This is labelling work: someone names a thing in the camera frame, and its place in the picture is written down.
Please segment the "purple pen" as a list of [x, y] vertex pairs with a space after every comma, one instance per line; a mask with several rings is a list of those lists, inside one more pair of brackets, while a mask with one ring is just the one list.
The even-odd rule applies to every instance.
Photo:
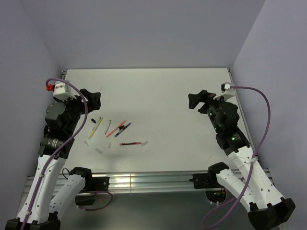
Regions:
[[123, 131], [125, 131], [129, 126], [131, 125], [131, 123], [128, 123], [126, 126], [124, 126], [116, 135], [115, 137], [118, 137]]

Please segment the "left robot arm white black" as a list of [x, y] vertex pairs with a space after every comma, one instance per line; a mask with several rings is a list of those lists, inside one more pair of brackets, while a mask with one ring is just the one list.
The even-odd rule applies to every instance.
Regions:
[[7, 230], [58, 230], [64, 212], [77, 194], [92, 189], [92, 171], [75, 167], [60, 191], [53, 194], [74, 143], [73, 133], [81, 115], [101, 107], [99, 92], [81, 89], [80, 93], [54, 92], [55, 101], [46, 111], [34, 180], [17, 217], [7, 221]]

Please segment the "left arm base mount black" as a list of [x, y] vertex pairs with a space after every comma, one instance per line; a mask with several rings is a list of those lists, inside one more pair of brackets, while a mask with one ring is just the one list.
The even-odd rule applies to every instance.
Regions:
[[92, 177], [85, 182], [85, 187], [75, 197], [75, 204], [78, 206], [91, 206], [94, 204], [97, 193], [88, 193], [89, 191], [107, 191], [109, 186], [109, 177]]

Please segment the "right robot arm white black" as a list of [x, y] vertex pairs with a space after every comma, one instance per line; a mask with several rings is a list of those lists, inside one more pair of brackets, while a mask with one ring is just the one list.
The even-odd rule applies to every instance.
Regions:
[[219, 95], [202, 90], [198, 94], [190, 93], [188, 99], [190, 109], [203, 103], [199, 113], [208, 115], [217, 144], [238, 168], [242, 179], [226, 163], [218, 162], [206, 173], [194, 174], [190, 181], [196, 189], [220, 187], [228, 190], [247, 210], [254, 229], [271, 230], [290, 218], [295, 203], [276, 189], [237, 126], [240, 119], [238, 106], [228, 102], [235, 94], [234, 90], [224, 90]]

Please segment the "red pen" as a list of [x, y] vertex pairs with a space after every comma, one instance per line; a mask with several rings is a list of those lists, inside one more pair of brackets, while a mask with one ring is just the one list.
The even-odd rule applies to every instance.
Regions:
[[128, 145], [141, 145], [142, 142], [129, 142], [129, 143], [120, 143], [120, 146], [128, 146]]

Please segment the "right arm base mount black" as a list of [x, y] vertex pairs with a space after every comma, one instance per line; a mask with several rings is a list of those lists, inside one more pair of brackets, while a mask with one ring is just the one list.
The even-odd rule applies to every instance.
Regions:
[[213, 203], [226, 200], [226, 189], [209, 176], [209, 173], [195, 173], [189, 179], [195, 189], [204, 189], [207, 199]]

